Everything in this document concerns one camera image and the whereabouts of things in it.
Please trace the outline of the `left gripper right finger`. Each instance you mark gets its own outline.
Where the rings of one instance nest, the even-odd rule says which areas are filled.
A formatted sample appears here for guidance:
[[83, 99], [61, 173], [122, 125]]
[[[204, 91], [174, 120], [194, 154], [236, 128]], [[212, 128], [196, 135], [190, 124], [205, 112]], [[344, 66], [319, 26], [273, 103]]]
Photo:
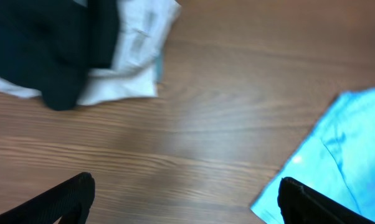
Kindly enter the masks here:
[[280, 181], [277, 202], [285, 224], [375, 224], [291, 177]]

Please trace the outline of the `light blue printed t-shirt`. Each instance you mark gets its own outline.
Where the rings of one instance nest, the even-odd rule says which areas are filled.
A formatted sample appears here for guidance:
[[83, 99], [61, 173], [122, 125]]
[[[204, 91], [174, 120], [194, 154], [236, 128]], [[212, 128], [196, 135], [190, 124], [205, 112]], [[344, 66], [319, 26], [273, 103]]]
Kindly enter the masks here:
[[268, 183], [251, 210], [265, 223], [282, 223], [280, 181], [292, 177], [375, 222], [375, 88], [347, 91]]

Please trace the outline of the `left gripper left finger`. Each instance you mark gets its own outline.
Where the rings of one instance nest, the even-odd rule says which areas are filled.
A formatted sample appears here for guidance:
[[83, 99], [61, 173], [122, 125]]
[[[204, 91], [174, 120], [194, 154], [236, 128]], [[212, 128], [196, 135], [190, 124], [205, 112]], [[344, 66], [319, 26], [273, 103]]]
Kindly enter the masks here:
[[0, 224], [85, 224], [95, 199], [95, 180], [82, 172], [0, 214]]

